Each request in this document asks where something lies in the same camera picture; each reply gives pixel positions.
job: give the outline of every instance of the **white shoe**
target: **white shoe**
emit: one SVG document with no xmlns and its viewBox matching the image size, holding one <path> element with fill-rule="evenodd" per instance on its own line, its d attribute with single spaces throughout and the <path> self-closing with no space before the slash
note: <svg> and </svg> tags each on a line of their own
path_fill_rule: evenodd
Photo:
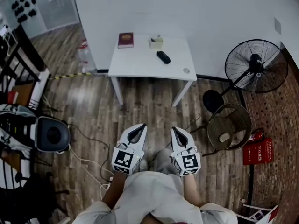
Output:
<svg viewBox="0 0 299 224">
<path fill-rule="evenodd" d="M 145 158 L 141 159 L 141 161 L 139 163 L 139 170 L 140 170 L 140 172 L 145 172 L 145 171 L 149 170 L 149 164 Z"/>
</svg>

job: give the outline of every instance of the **black remote control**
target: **black remote control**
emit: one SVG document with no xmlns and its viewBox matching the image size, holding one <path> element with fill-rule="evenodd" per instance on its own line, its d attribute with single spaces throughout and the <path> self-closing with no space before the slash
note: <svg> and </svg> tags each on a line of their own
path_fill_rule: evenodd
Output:
<svg viewBox="0 0 299 224">
<path fill-rule="evenodd" d="M 165 63 L 170 63 L 170 58 L 163 52 L 163 51 L 157 51 L 157 56 Z"/>
</svg>

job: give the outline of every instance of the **table leg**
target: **table leg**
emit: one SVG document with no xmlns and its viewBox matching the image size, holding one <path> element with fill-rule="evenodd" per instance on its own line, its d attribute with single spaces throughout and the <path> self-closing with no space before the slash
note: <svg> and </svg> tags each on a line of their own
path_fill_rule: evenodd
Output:
<svg viewBox="0 0 299 224">
<path fill-rule="evenodd" d="M 10 56 L 10 54 L 9 54 L 9 49 L 10 49 L 9 42 L 6 40 L 6 38 L 4 38 L 4 40 L 6 41 L 6 44 L 7 44 L 7 47 L 8 47 L 8 49 L 7 49 L 7 56 Z"/>
<path fill-rule="evenodd" d="M 122 95 L 121 95 L 121 90 L 120 90 L 120 85 L 118 84 L 118 80 L 117 77 L 110 77 L 114 90 L 115 90 L 115 94 L 116 97 L 118 99 L 118 102 L 120 103 L 120 105 L 123 105 L 123 100 L 122 100 Z"/>
<path fill-rule="evenodd" d="M 13 32 L 10 32 L 11 36 L 13 37 L 15 43 L 18 43 L 18 40 L 16 39 L 16 37 L 14 36 Z"/>
<path fill-rule="evenodd" d="M 184 87 L 181 89 L 181 91 L 177 94 L 175 99 L 172 102 L 172 107 L 176 107 L 178 102 L 182 99 L 182 97 L 185 95 L 186 91 L 189 89 L 190 85 L 193 81 L 188 81 Z"/>
</svg>

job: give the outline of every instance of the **tissue box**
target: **tissue box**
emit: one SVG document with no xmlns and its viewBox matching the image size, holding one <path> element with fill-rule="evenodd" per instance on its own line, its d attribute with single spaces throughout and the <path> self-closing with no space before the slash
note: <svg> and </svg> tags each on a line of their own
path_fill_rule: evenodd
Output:
<svg viewBox="0 0 299 224">
<path fill-rule="evenodd" d="M 163 38 L 162 37 L 150 38 L 149 47 L 151 49 L 161 50 L 162 46 L 163 46 Z"/>
</svg>

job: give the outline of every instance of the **fire extinguisher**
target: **fire extinguisher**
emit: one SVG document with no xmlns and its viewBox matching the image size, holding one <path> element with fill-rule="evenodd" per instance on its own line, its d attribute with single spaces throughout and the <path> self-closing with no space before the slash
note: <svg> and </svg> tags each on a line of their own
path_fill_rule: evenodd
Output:
<svg viewBox="0 0 299 224">
<path fill-rule="evenodd" d="M 248 140 L 248 143 L 254 143 L 254 142 L 263 140 L 264 138 L 265 138 L 265 133 L 264 133 L 263 129 L 262 128 L 256 129 L 255 131 L 252 132 L 252 134 Z"/>
</svg>

